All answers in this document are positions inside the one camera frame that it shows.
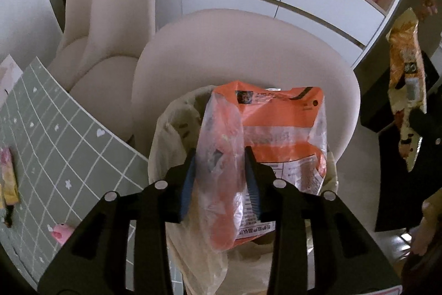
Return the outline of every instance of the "white wall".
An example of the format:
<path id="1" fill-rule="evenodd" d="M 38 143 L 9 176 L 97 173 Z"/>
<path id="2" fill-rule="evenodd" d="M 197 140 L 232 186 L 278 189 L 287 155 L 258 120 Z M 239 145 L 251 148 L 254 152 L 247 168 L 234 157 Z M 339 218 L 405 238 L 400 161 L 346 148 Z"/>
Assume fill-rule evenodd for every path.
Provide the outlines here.
<path id="1" fill-rule="evenodd" d="M 0 0 L 0 61 L 10 54 L 24 69 L 38 56 L 47 66 L 61 34 L 49 0 Z"/>

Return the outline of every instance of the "silver screw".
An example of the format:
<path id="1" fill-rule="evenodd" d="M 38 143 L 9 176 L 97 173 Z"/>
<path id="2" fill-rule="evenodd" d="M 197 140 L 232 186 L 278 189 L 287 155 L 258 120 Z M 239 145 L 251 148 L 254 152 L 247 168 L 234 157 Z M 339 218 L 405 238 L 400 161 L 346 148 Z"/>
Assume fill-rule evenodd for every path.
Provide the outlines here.
<path id="1" fill-rule="evenodd" d="M 287 185 L 286 181 L 282 179 L 276 179 L 273 181 L 273 186 L 278 189 L 285 188 L 286 185 Z"/>
<path id="2" fill-rule="evenodd" d="M 323 197 L 325 200 L 332 202 L 336 199 L 336 194 L 333 191 L 326 191 L 323 193 Z"/>
<path id="3" fill-rule="evenodd" d="M 169 184 L 167 184 L 166 180 L 160 180 L 155 183 L 155 188 L 158 190 L 163 190 L 167 188 L 167 185 Z"/>
<path id="4" fill-rule="evenodd" d="M 115 191 L 109 191 L 108 193 L 106 193 L 106 195 L 104 196 L 104 200 L 106 200 L 107 202 L 112 202 L 117 198 L 117 193 Z"/>

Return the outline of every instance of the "floor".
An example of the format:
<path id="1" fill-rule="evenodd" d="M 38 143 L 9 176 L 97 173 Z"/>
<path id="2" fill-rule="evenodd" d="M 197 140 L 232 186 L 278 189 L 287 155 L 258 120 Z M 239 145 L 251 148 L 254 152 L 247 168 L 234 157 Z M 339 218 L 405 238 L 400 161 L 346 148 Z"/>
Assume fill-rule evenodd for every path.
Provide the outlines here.
<path id="1" fill-rule="evenodd" d="M 337 171 L 339 197 L 394 263 L 409 247 L 399 237 L 403 230 L 374 232 L 381 184 L 377 134 L 358 123 L 350 144 L 337 162 Z"/>

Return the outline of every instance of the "pink pig toy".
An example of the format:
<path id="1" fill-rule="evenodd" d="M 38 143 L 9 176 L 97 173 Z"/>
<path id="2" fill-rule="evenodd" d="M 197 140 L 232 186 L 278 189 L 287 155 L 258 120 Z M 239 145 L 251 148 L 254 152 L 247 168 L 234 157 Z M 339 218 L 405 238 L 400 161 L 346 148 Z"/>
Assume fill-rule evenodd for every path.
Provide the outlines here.
<path id="1" fill-rule="evenodd" d="M 51 232 L 52 237 L 58 241 L 62 246 L 68 241 L 69 237 L 74 232 L 74 228 L 71 228 L 67 224 L 57 224 L 54 226 L 54 230 Z"/>

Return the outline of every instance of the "beige chair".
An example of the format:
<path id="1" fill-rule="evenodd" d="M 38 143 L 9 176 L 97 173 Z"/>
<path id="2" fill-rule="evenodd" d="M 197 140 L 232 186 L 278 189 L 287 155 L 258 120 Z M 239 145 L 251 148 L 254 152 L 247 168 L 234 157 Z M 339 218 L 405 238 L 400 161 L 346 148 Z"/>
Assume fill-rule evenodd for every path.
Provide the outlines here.
<path id="1" fill-rule="evenodd" d="M 60 69 L 75 70 L 64 88 L 105 127 L 128 141 L 133 134 L 133 74 L 155 33 L 155 0 L 92 0 L 89 19 L 81 57 L 71 62 L 61 53 L 49 71 L 59 75 Z"/>
<path id="2" fill-rule="evenodd" d="M 338 160 L 359 114 L 356 76 L 342 57 L 306 31 L 270 17 L 210 9 L 160 29 L 135 70 L 132 111 L 136 149 L 149 155 L 156 120 L 190 90 L 234 80 L 263 88 L 319 86 L 328 143 Z"/>
<path id="3" fill-rule="evenodd" d="M 74 86 L 89 35 L 92 0 L 66 0 L 65 32 L 49 72 L 66 90 Z"/>

